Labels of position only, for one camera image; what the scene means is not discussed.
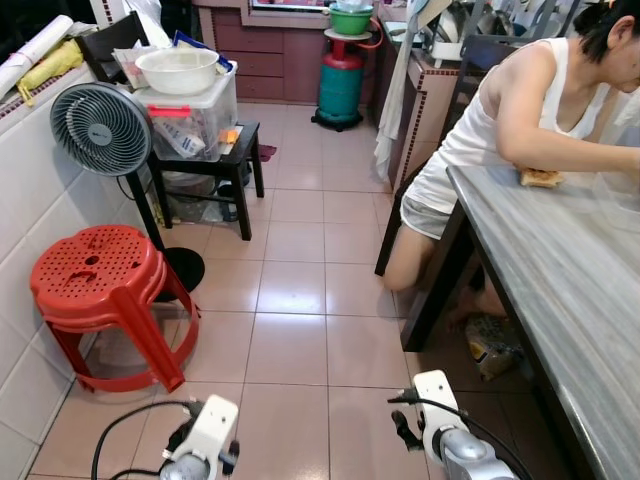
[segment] electric fan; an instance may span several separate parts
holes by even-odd
[[[145,108],[108,83],[83,83],[64,90],[51,107],[56,141],[82,168],[109,177],[125,176],[149,238],[163,252],[188,291],[204,276],[202,257],[186,248],[165,248],[137,170],[152,153],[153,126]],[[161,294],[158,301],[168,301]]]

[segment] green basin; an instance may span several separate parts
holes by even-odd
[[[335,5],[331,5],[329,13],[331,14],[331,26],[336,33],[341,35],[361,35],[369,25],[373,8],[364,12],[349,13],[338,10]]]

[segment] fan stand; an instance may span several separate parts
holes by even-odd
[[[160,236],[160,230],[158,230],[158,225],[153,217],[151,208],[149,208],[147,196],[142,188],[142,183],[140,182],[138,173],[129,173],[126,175],[126,178],[129,188],[131,189],[131,193],[133,194],[133,198],[138,206],[138,210],[140,211],[140,216],[142,217],[144,226],[147,229],[149,238],[158,251],[164,254],[167,262],[180,279],[184,288],[188,292],[193,291],[204,277],[204,260],[197,252],[188,248],[165,248],[162,237]],[[175,299],[175,295],[161,292],[154,301],[170,302]]]

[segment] tiled floor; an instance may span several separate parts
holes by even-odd
[[[373,274],[391,208],[388,187],[370,170],[375,131],[364,124],[337,134],[311,124],[312,112],[240,106],[241,118],[261,122],[262,143],[278,147],[263,167],[266,197],[247,190],[251,242],[240,239],[237,225],[163,232],[168,244],[201,253],[207,266],[194,292],[203,315],[187,383],[169,397],[216,393],[240,405],[236,480],[436,480],[442,472],[396,437],[385,400],[408,386],[410,375],[439,368],[460,405],[514,445],[536,478],[561,478],[517,373],[482,384],[464,338],[442,332],[424,353],[402,352],[406,298],[385,291]],[[157,314],[176,345],[184,316],[172,308]],[[101,337],[90,360],[104,374],[141,362],[122,335]],[[102,429],[166,397],[161,388],[89,394],[74,386],[29,480],[88,478]],[[415,411],[406,413],[415,428]],[[164,409],[124,423],[107,441],[100,477],[131,465],[158,468],[183,418],[179,409]]]

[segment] woman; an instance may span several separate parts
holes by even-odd
[[[464,115],[407,189],[384,276],[391,290],[416,283],[456,202],[449,165],[511,163],[559,171],[640,170],[640,149],[599,145],[619,92],[640,87],[640,0],[588,7],[574,22],[579,38],[520,48],[492,69]],[[465,291],[457,316],[503,313],[485,289]]]

